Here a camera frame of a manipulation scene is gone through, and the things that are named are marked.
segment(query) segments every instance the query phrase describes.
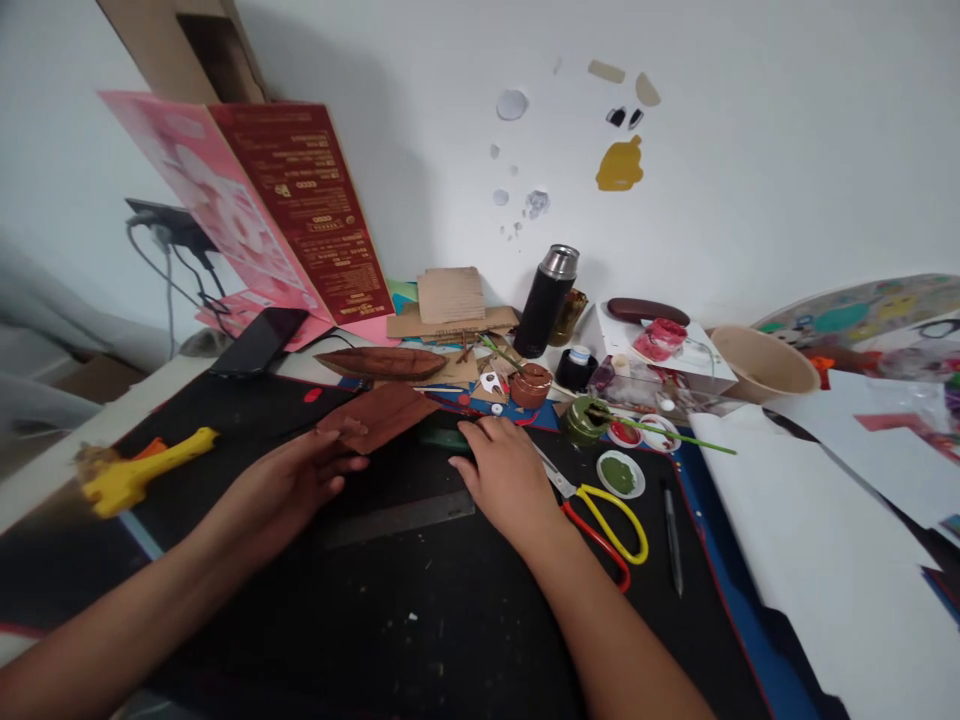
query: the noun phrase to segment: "red jar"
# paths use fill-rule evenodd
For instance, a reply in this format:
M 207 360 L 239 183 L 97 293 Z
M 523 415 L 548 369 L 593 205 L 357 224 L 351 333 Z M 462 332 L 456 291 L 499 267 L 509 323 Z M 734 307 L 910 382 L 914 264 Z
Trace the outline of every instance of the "red jar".
M 640 333 L 633 343 L 633 349 L 650 362 L 663 362 L 674 353 L 687 339 L 687 329 L 666 318 L 657 318 Z

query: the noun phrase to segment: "black thermos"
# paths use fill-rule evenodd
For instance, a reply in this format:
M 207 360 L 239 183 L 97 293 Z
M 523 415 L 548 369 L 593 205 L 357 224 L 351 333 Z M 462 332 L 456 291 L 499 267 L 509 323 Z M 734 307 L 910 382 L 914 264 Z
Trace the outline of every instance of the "black thermos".
M 533 287 L 523 306 L 513 347 L 525 358 L 536 358 L 547 349 L 550 331 L 560 316 L 563 301 L 577 279 L 580 251 L 569 245 L 551 245 L 537 267 Z

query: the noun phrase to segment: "scissor handle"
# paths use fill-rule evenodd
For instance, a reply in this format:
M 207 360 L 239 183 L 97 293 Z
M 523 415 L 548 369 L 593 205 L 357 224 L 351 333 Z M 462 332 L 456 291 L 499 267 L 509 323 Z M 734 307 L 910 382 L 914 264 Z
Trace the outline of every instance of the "scissor handle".
M 593 500 L 590 499 L 590 495 L 596 495 L 598 498 L 606 500 L 616 505 L 623 512 L 624 515 L 633 523 L 633 529 L 637 531 L 637 537 L 640 539 L 640 552 L 636 555 L 630 553 L 627 550 L 623 543 L 620 542 L 613 529 L 607 523 L 606 518 L 600 512 L 600 509 L 594 505 Z M 620 551 L 620 554 L 623 555 L 629 562 L 634 565 L 642 565 L 647 561 L 647 555 L 650 554 L 650 546 L 647 544 L 647 534 L 643 532 L 643 525 L 640 524 L 640 521 L 637 520 L 637 516 L 633 514 L 633 510 L 627 507 L 620 498 L 616 495 L 611 495 L 606 490 L 601 490 L 600 488 L 595 488 L 592 485 L 581 485 L 577 488 L 577 496 L 580 497 L 590 508 L 590 512 L 593 513 L 593 516 L 597 519 L 597 522 L 600 523 L 600 527 L 603 528 L 603 532 L 606 533 L 606 536 L 610 538 L 610 542 L 613 543 L 614 547 Z
M 563 504 L 563 512 L 568 518 L 573 520 L 574 524 L 583 530 L 587 535 L 593 538 L 594 542 L 597 543 L 600 547 L 603 548 L 603 551 L 610 556 L 610 558 L 617 564 L 617 567 L 620 568 L 620 581 L 617 583 L 617 587 L 620 588 L 620 592 L 626 594 L 627 590 L 630 589 L 630 568 L 627 567 L 627 564 L 623 561 L 623 558 L 620 557 L 620 553 L 613 549 L 610 543 L 607 542 L 606 538 L 603 537 L 600 533 L 594 530 L 592 527 L 587 525 L 583 518 L 577 515 L 574 512 L 573 508 L 570 507 L 569 502 Z

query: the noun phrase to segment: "green stick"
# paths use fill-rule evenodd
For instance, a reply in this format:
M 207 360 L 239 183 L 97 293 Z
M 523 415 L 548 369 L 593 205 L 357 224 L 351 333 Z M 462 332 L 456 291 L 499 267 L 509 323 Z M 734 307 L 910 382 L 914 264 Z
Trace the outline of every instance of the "green stick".
M 525 372 L 524 369 L 523 369 L 523 365 L 521 365 L 520 363 L 518 363 L 516 360 L 514 360 L 512 357 L 510 357 L 509 355 L 507 355 L 506 353 L 504 353 L 500 348 L 498 348 L 496 345 L 494 345 L 492 342 L 490 342 L 489 338 L 487 338 L 486 335 L 481 335 L 481 336 L 480 336 L 480 340 L 483 342 L 484 345 L 486 345 L 488 348 L 490 348 L 491 350 L 493 350 L 497 355 L 499 355 L 499 356 L 502 357 L 504 360 L 506 360 L 508 363 L 510 363 L 511 365 L 513 365 L 519 372 Z

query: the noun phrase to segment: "metal ruler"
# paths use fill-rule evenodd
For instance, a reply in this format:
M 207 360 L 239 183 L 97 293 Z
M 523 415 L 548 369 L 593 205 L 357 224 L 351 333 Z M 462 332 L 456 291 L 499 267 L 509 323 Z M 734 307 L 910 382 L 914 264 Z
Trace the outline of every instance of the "metal ruler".
M 476 511 L 477 506 L 470 493 L 460 490 L 333 523 L 321 531 L 319 543 L 324 550 L 332 550 L 447 520 L 456 520 L 473 515 Z

